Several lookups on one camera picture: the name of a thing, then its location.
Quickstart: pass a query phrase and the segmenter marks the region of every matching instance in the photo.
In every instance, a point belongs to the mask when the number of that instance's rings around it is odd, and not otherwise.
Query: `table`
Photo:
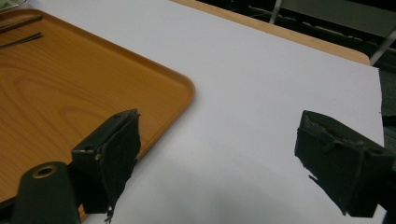
[[[375,68],[165,0],[30,5],[195,84],[190,108],[136,165],[114,223],[380,223],[383,209],[343,217],[293,156],[304,109],[383,145]]]

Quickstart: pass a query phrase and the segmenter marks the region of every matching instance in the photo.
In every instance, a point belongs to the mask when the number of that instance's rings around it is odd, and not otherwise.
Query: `brown tray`
[[[71,149],[111,115],[137,108],[140,158],[190,104],[191,81],[51,15],[24,9],[0,15],[0,27],[42,15],[0,34],[0,202],[21,175],[45,161],[70,162]]]

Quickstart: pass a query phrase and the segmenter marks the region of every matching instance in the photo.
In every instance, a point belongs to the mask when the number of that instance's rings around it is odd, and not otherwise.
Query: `black object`
[[[79,223],[78,207],[110,220],[140,151],[136,109],[116,114],[72,150],[73,161],[26,172],[17,198],[0,203],[0,222]]]
[[[394,219],[395,154],[330,117],[304,111],[295,156],[343,214],[372,217],[376,206]]]

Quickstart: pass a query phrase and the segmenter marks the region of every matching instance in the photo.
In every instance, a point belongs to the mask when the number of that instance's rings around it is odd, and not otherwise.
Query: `metal leg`
[[[374,65],[376,61],[382,56],[382,54],[390,47],[393,41],[396,39],[396,26],[393,27],[393,30],[389,32],[385,40],[378,47],[378,50],[371,56],[370,65]]]
[[[279,10],[280,10],[280,8],[282,6],[282,2],[283,2],[283,0],[276,0],[275,6],[274,6],[274,10],[273,10],[273,14],[272,14],[271,19],[270,19],[270,23],[271,24],[275,24],[276,17],[279,14]]]

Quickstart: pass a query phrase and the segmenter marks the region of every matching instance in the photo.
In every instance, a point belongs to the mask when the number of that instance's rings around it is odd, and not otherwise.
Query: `dark floor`
[[[261,21],[269,21],[275,0],[236,1],[201,0]],[[327,21],[320,21],[287,10],[280,10],[276,25],[311,35],[371,56],[383,38],[351,30]],[[384,120],[385,147],[396,151],[396,43],[393,43],[375,63],[379,68],[382,90],[382,115]]]

